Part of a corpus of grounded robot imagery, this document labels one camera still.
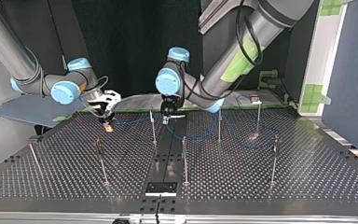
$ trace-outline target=light blue joint cap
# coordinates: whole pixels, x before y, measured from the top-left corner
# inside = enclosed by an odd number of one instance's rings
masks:
[[[168,51],[168,57],[177,61],[190,62],[190,52],[187,49],[173,47]]]
[[[59,81],[51,88],[51,97],[62,105],[71,104],[79,96],[80,90],[75,82]]]
[[[179,92],[181,79],[171,68],[159,70],[156,77],[156,88],[163,95],[175,95]]]
[[[74,59],[68,63],[69,71],[79,70],[79,69],[83,69],[83,68],[90,68],[90,67],[92,67],[92,66],[89,63],[89,60],[87,60],[85,58]]]
[[[220,110],[220,108],[222,107],[222,104],[225,102],[225,98],[220,99],[218,101],[216,101],[216,103],[214,103],[214,105],[211,105],[210,107],[206,108],[205,110],[211,113],[216,113],[217,111]]]
[[[20,89],[19,85],[17,84],[16,80],[14,80],[13,77],[10,78],[10,83],[11,83],[11,88],[13,88],[13,90],[24,93],[24,92]]]

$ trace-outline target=gray fabric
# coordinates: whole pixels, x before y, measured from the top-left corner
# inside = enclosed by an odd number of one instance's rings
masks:
[[[358,147],[358,1],[348,4],[323,122]]]
[[[60,105],[51,97],[41,98],[39,95],[22,95],[0,106],[0,116],[52,128],[58,124],[53,121],[60,116],[71,116],[84,109],[80,101],[70,105]]]

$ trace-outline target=perforated metal table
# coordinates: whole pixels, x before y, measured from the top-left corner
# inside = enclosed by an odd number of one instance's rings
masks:
[[[172,120],[169,128],[156,118],[156,147],[147,113],[118,114],[113,133],[92,115],[76,115],[34,145],[40,166],[28,147],[0,164],[0,216],[358,221],[358,159],[291,109],[263,110],[254,138],[256,113],[223,111],[221,143],[217,115],[186,112],[186,119]],[[275,134],[281,153],[272,182]],[[94,153],[97,137],[105,148],[109,186]],[[176,183],[176,196],[146,197],[149,182]]]

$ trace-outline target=vertical metal post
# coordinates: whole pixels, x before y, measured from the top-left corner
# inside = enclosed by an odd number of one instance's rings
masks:
[[[257,109],[257,127],[255,129],[255,134],[258,135],[258,130],[260,126],[260,115],[261,115],[261,104],[258,105]]]
[[[156,140],[156,129],[155,129],[155,126],[154,126],[154,118],[153,118],[153,107],[150,109],[150,122],[152,123],[152,130],[153,130],[153,143],[154,145],[157,143],[157,140]]]
[[[33,157],[34,157],[34,161],[36,162],[37,168],[39,169],[39,172],[40,172],[40,174],[41,174],[42,177],[43,177],[42,167],[40,166],[39,159],[37,158],[36,153],[35,153],[35,151],[34,151],[34,146],[33,146],[31,143],[28,144],[28,146],[29,146],[30,149],[31,149],[31,152],[32,152],[32,155],[33,155]]]
[[[103,158],[101,158],[101,166],[103,167],[103,177],[105,179],[105,185],[108,186],[109,185],[109,180],[107,179],[107,175],[106,175],[106,170],[104,168],[104,164],[103,164]]]
[[[188,176],[187,176],[187,142],[186,142],[186,137],[183,137],[183,153],[182,153],[182,157],[184,159],[184,163],[185,163],[185,186],[188,186],[190,183],[188,182]]]
[[[281,150],[281,142],[279,139],[279,135],[275,134],[274,136],[275,140],[274,140],[274,146],[273,146],[273,151],[274,151],[274,162],[272,164],[272,175],[271,175],[271,183],[270,183],[270,193],[272,193],[272,189],[274,187],[274,178],[275,178],[275,170],[276,170],[276,165],[277,165],[277,159],[279,156],[279,152]]]
[[[39,159],[36,157],[36,153],[34,152],[34,147],[33,147],[33,145],[30,143],[30,144],[28,144],[28,146],[29,146],[30,149],[31,149],[32,155],[33,155],[33,157],[34,157],[34,161],[39,165]]]
[[[222,140],[221,129],[222,129],[222,109],[219,110],[219,143]]]
[[[109,180],[107,179],[106,169],[105,169],[104,163],[103,163],[104,150],[103,150],[103,144],[102,144],[100,137],[98,137],[97,141],[95,142],[95,154],[97,155],[97,158],[100,161],[101,167],[103,169],[104,184],[106,186],[109,186],[110,185]]]

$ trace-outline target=robotic arm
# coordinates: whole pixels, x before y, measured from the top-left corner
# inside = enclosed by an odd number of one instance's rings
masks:
[[[102,92],[89,61],[79,58],[69,62],[65,76],[45,74],[35,55],[23,46],[1,13],[0,61],[12,75],[10,82],[14,90],[51,95],[62,105],[69,105],[81,97],[87,100],[106,131],[113,131],[113,108],[120,102],[121,96],[115,91]]]
[[[176,102],[185,99],[209,112],[219,111],[225,99],[222,94],[254,68],[252,61],[257,52],[266,48],[285,27],[294,26],[312,3],[313,0],[259,0],[249,18],[248,29],[239,37],[242,48],[233,42],[203,80],[196,80],[186,72],[190,53],[171,48],[156,78],[156,87],[164,99],[161,112],[165,117],[173,115],[178,107]]]

